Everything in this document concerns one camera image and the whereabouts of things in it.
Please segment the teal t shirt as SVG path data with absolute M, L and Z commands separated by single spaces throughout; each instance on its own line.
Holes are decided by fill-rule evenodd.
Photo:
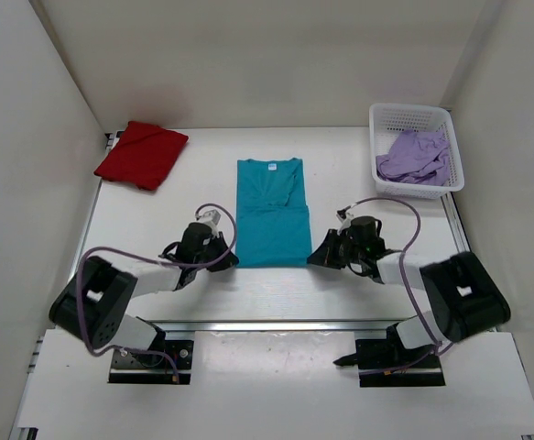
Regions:
M 306 266 L 312 243 L 303 161 L 237 161 L 236 225 L 241 268 Z

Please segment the red t shirt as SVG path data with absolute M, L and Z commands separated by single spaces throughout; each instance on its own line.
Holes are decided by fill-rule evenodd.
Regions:
M 180 132 L 129 121 L 93 174 L 105 181 L 154 192 L 167 179 L 188 141 L 189 137 Z

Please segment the purple t shirt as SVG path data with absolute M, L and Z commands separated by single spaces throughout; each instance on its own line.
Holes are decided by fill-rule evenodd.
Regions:
M 376 173 L 386 182 L 443 186 L 450 178 L 450 146 L 443 131 L 405 130 L 376 157 Z

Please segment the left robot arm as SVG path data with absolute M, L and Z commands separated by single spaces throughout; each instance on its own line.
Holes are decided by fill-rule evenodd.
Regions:
M 160 260 L 100 249 L 132 259 L 133 266 L 119 269 L 97 255 L 85 258 L 50 306 L 49 320 L 81 339 L 95 357 L 113 349 L 136 357 L 146 367 L 174 361 L 166 353 L 166 332 L 126 313 L 131 300 L 176 292 L 192 283 L 201 270 L 218 272 L 239 264 L 214 221 L 189 224 L 179 242 L 163 249 Z

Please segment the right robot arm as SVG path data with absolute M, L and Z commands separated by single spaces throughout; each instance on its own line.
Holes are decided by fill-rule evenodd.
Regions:
M 441 262 L 386 246 L 382 223 L 373 216 L 346 217 L 328 231 L 308 257 L 310 265 L 349 269 L 384 285 L 401 285 L 407 295 L 425 292 L 430 309 L 393 324 L 370 348 L 334 360 L 340 368 L 357 365 L 370 374 L 391 374 L 437 356 L 441 347 L 481 334 L 511 317 L 510 306 L 479 258 L 470 251 Z

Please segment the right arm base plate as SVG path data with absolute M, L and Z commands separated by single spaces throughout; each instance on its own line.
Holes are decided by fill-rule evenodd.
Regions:
M 355 340 L 355 352 L 334 360 L 338 368 L 357 367 L 361 388 L 414 388 L 446 385 L 434 345 L 405 348 L 395 328 L 384 338 Z

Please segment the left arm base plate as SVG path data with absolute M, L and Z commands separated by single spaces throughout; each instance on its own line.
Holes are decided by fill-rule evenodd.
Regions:
M 121 355 L 113 353 L 108 382 L 112 384 L 189 385 L 191 383 L 194 341 L 175 339 L 165 341 L 163 356 Z

